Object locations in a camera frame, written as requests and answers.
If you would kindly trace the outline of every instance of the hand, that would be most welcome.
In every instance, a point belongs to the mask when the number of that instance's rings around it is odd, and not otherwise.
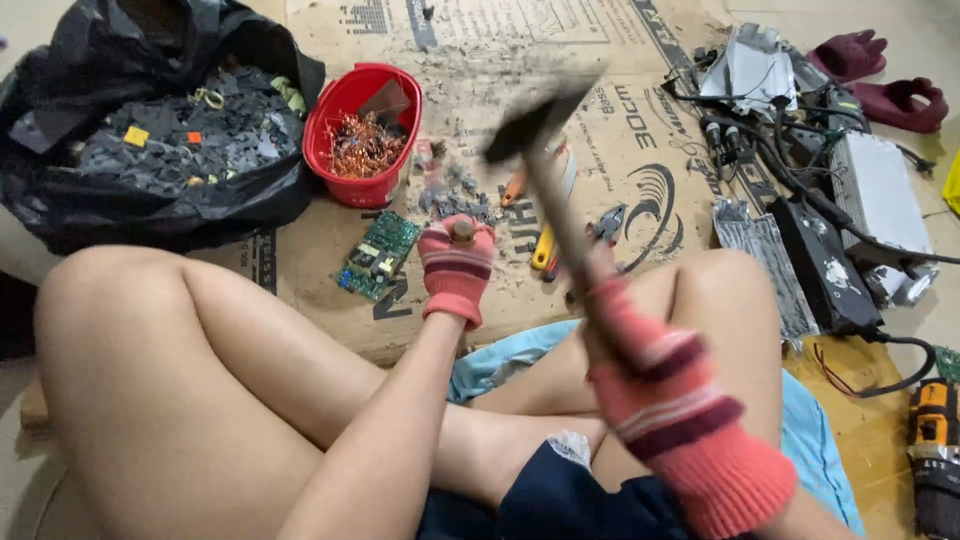
[[[588,321],[584,332],[601,414],[677,493],[698,536],[727,538],[769,523],[793,497],[793,464],[740,426],[743,405],[716,384],[704,337],[645,316],[604,250],[591,252],[601,321]],[[625,357],[613,356],[596,324]]]
[[[455,245],[450,237],[458,221],[473,225],[473,242],[468,246]],[[423,263],[423,284],[430,293],[423,318],[434,311],[445,311],[467,319],[467,331],[483,324],[480,297],[490,281],[493,240],[489,225],[463,214],[434,223],[420,235],[417,251]]]

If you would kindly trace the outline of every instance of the hammer head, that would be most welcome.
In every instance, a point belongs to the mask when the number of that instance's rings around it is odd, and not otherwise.
[[[509,116],[493,135],[484,160],[496,165],[526,150],[544,131],[560,129],[599,78],[599,74],[562,88],[531,110]]]

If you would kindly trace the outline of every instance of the leg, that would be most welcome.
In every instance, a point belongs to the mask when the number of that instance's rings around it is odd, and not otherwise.
[[[209,264],[95,248],[41,287],[37,346],[70,466],[119,536],[265,537],[384,378]],[[545,436],[592,419],[449,407],[435,485],[496,504]]]
[[[745,254],[711,250],[642,274],[631,290],[647,313],[704,333],[721,386],[747,408],[744,427],[779,447],[780,318],[766,271]],[[583,342],[574,333],[523,376],[471,406],[535,415],[596,412],[586,371]],[[593,474],[616,491],[623,480],[648,473],[608,436]]]

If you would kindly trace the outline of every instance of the blue towel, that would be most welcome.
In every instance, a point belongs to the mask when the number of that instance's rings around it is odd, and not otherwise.
[[[446,400],[461,404],[502,384],[517,367],[530,366],[553,349],[579,320],[563,321],[516,333],[457,358]],[[827,415],[816,398],[783,371],[783,420],[780,449],[797,468],[800,484],[854,533],[864,535],[853,489],[840,463]]]

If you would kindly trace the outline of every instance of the black garbage bag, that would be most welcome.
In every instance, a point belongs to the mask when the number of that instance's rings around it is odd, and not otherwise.
[[[288,30],[233,0],[78,0],[0,84],[0,201],[57,255],[117,243],[184,253],[290,223],[313,184],[300,152],[173,194],[69,166],[69,144],[109,113],[190,94],[228,57],[287,77],[308,107],[324,85],[324,64]]]

